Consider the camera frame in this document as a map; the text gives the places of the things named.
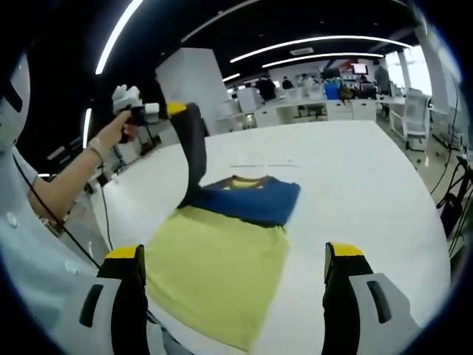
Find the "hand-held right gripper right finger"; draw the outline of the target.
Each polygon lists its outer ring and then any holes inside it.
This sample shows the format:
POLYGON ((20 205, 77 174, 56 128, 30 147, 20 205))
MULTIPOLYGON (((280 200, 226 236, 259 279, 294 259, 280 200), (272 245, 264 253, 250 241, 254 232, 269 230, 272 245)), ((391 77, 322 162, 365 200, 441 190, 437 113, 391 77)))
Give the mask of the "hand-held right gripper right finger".
POLYGON ((356 246, 325 244, 323 354, 401 354, 420 333, 407 296, 356 246))

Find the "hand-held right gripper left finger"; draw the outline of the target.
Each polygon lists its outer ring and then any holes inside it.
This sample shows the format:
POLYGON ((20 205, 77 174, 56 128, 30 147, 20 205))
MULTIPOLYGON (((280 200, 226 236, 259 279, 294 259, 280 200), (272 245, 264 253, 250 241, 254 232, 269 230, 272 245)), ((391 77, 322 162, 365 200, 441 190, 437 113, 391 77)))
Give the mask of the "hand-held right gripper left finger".
POLYGON ((149 354, 145 286, 143 245, 109 252, 80 304, 79 324, 86 330, 97 326, 108 331, 105 339, 113 354, 149 354))

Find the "person's left hand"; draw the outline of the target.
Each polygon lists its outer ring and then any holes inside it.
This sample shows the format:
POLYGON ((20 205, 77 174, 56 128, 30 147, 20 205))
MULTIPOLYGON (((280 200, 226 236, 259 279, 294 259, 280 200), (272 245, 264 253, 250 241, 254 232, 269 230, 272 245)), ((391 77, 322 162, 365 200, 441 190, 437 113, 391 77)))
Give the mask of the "person's left hand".
POLYGON ((100 152, 109 152, 120 142, 122 135, 131 138, 135 134, 135 127, 127 123, 131 116, 129 110, 122 111, 93 138, 100 152))

